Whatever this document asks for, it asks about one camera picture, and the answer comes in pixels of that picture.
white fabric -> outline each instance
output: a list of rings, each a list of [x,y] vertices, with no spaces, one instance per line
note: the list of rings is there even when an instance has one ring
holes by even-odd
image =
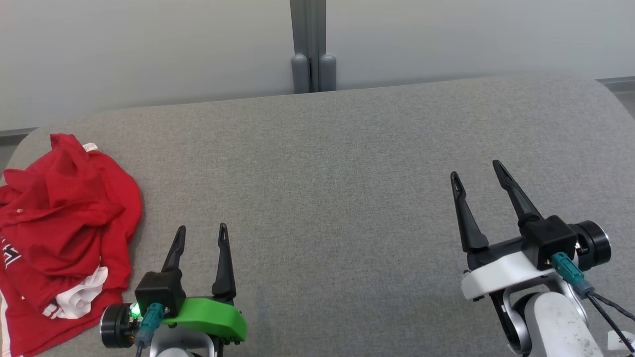
[[[6,326],[7,304],[4,295],[0,292],[0,328],[2,329],[2,357],[11,357],[11,339],[9,338],[9,328]]]
[[[43,314],[50,318],[78,319],[90,312],[90,303],[102,292],[106,278],[107,267],[97,270],[84,279],[80,284],[55,297],[56,305],[47,307]]]

green led light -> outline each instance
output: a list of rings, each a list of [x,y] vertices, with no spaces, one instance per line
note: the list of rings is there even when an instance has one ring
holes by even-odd
[[[141,309],[139,308],[139,303],[136,302],[130,306],[130,316],[135,319],[141,317]]]

black gripper housing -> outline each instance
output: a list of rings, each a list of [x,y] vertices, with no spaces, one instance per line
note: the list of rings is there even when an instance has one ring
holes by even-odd
[[[141,315],[145,315],[151,304],[158,302],[169,309],[165,318],[177,317],[185,301],[185,291],[181,286],[182,276],[183,273],[178,268],[160,273],[147,272],[135,289]]]
[[[577,235],[560,217],[553,215],[527,222],[520,231],[525,237],[523,253],[538,270],[550,269],[549,259],[558,252],[573,260]]]

red shirt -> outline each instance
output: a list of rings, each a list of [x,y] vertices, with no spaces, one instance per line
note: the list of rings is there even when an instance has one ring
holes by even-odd
[[[96,325],[128,289],[128,244],[141,217],[137,184],[73,135],[52,134],[51,148],[24,171],[5,170],[7,184],[0,187],[0,290],[8,306],[0,318],[12,356],[41,353]],[[98,266],[108,267],[108,277],[86,316],[43,314],[57,294]]]

gray fabric surface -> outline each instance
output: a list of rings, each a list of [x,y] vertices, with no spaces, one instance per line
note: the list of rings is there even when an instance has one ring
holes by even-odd
[[[249,323],[227,356],[509,355],[491,302],[462,296],[449,182],[458,171],[490,242],[517,236],[493,159],[544,215],[605,228],[613,258],[588,279],[635,311],[635,121],[595,81],[492,77],[110,111],[36,130],[9,166],[40,157],[55,132],[97,143],[142,190],[132,288],[185,224],[183,286],[208,294],[227,223]],[[605,348],[609,327],[586,306]],[[94,328],[43,356],[132,354],[106,350]]]

